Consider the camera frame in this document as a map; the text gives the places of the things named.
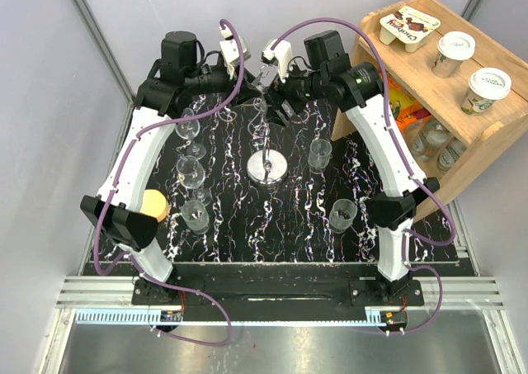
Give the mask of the chrome wine glass rack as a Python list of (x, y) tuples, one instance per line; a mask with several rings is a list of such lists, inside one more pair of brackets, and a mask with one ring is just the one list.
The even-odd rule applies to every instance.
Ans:
[[(241, 69), (240, 67), (235, 69), (234, 76), (238, 77), (238, 81), (243, 81), (243, 74), (245, 70), (246, 69)], [(232, 178), (235, 183), (239, 183), (243, 170), (241, 166), (244, 164), (246, 166), (245, 171), (249, 181), (258, 186), (274, 187), (285, 180), (288, 173), (287, 160), (282, 153), (271, 148), (269, 126), (273, 123), (268, 122), (266, 119), (266, 95), (274, 96), (274, 82), (264, 96), (260, 94), (259, 98), (255, 98), (252, 101), (247, 102), (257, 111), (255, 117), (260, 120), (258, 125), (254, 125), (252, 122), (249, 123), (249, 133), (253, 135), (255, 140), (259, 140), (261, 142), (261, 146), (247, 158), (235, 158), (232, 152), (233, 136), (229, 135), (224, 141), (225, 161), (222, 165), (223, 179)], [(221, 104), (221, 107), (217, 112), (217, 117), (225, 122), (235, 121), (237, 118), (237, 113), (233, 111), (234, 108), (233, 99), (226, 99)], [(295, 110), (294, 107), (291, 106), (291, 118), (293, 115), (299, 114), (303, 110), (304, 104), (301, 104), (298, 110)]]

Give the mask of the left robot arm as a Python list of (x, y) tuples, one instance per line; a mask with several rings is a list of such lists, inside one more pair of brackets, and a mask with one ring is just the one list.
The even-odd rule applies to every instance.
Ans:
[(84, 196), (80, 203), (95, 227), (93, 257), (99, 258), (101, 237), (114, 242), (153, 281), (150, 294), (161, 304), (176, 300), (179, 285), (170, 278), (172, 264), (156, 240), (157, 219), (140, 208), (156, 159), (192, 98), (222, 92), (227, 97), (218, 107), (223, 108), (241, 90), (246, 48), (226, 20), (221, 20), (219, 31), (223, 39), (213, 67), (206, 66), (195, 34), (171, 31), (165, 35), (161, 56), (137, 91), (130, 128), (109, 176), (95, 196)]

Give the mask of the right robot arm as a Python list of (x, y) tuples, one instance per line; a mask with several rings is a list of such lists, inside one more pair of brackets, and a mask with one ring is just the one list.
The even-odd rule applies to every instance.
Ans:
[(384, 108), (384, 84), (368, 62), (352, 65), (337, 31), (324, 31), (305, 40), (310, 70), (294, 64), (285, 40), (271, 40), (262, 61), (274, 64), (278, 74), (271, 83), (272, 106), (284, 115), (300, 113), (304, 105), (325, 99), (356, 127), (381, 178), (381, 191), (367, 201), (367, 213), (379, 235), (378, 275), (368, 291), (386, 305), (404, 296), (411, 276), (404, 263), (404, 231), (413, 224), (417, 206), (427, 199), (422, 190), (436, 192), (440, 185), (414, 162), (391, 111)]

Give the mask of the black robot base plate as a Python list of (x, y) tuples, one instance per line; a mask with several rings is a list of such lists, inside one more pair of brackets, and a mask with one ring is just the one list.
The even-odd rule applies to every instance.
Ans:
[(419, 269), (395, 286), (382, 282), (373, 263), (178, 263), (175, 269), (183, 297), (147, 285), (128, 261), (111, 275), (130, 280), (132, 306), (181, 306), (184, 322), (199, 325), (344, 325), (368, 322), (374, 310), (477, 309), (487, 300), (483, 282), (450, 264), (435, 267), (438, 277)]

